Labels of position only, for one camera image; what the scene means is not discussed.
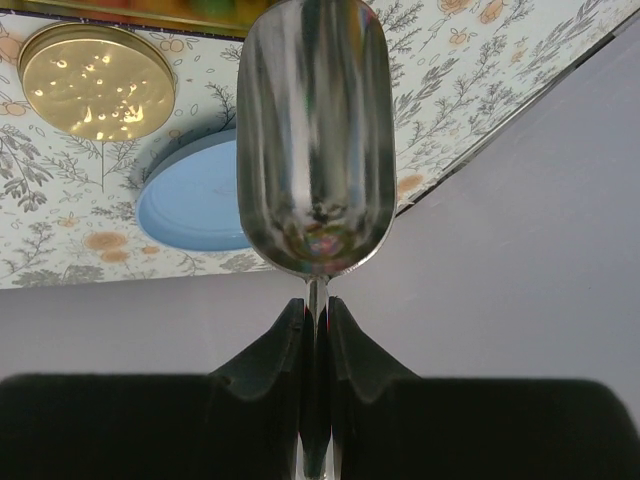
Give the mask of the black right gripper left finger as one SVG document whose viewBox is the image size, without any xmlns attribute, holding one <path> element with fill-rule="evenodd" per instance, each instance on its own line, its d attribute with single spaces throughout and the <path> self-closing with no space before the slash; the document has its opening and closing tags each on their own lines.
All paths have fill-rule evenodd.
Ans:
<svg viewBox="0 0 640 480">
<path fill-rule="evenodd" d="M 303 303 L 207 374 L 20 374 L 1 383 L 5 479 L 291 479 Z"/>
</svg>

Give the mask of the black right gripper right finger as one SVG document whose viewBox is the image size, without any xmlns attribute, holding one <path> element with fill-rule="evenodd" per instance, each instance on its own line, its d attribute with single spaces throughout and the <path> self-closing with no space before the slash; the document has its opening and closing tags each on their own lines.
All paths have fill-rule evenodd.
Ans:
<svg viewBox="0 0 640 480">
<path fill-rule="evenodd" d="M 329 303 L 340 479 L 635 479 L 639 434 L 583 379 L 423 378 Z"/>
</svg>

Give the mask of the silver metal scoop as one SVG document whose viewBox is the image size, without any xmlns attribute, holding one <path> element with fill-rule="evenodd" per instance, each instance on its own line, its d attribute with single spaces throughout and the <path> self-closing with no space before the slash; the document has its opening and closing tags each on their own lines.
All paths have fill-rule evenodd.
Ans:
<svg viewBox="0 0 640 480">
<path fill-rule="evenodd" d="M 242 46 L 237 196 L 251 246 L 304 280 L 303 474 L 326 477 L 331 279 L 369 260 L 396 212 L 387 41 L 363 1 L 282 1 Z"/>
</svg>

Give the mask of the tin of colourful star candies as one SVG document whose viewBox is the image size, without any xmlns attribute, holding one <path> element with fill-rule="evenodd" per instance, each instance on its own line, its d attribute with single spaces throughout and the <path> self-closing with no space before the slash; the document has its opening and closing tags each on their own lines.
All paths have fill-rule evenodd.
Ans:
<svg viewBox="0 0 640 480">
<path fill-rule="evenodd" d="M 244 38 L 270 0 L 3 1 L 1 11 Z"/>
</svg>

